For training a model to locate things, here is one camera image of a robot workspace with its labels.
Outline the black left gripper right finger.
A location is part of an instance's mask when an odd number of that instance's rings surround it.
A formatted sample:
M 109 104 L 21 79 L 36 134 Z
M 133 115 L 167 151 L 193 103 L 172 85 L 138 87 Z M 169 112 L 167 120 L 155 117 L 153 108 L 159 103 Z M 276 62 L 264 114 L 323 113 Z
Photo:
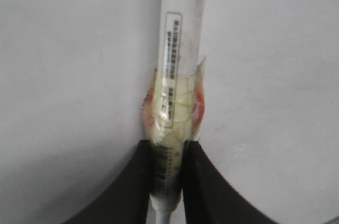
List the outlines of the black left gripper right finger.
M 186 223 L 276 223 L 223 178 L 197 141 L 188 145 L 181 179 Z

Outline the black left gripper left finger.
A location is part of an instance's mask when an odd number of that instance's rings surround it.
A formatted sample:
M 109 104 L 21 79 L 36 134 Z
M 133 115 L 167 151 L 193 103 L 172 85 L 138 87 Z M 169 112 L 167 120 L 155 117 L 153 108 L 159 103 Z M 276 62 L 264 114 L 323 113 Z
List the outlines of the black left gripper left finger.
M 141 140 L 113 183 L 65 223 L 146 223 L 153 171 L 151 146 Z

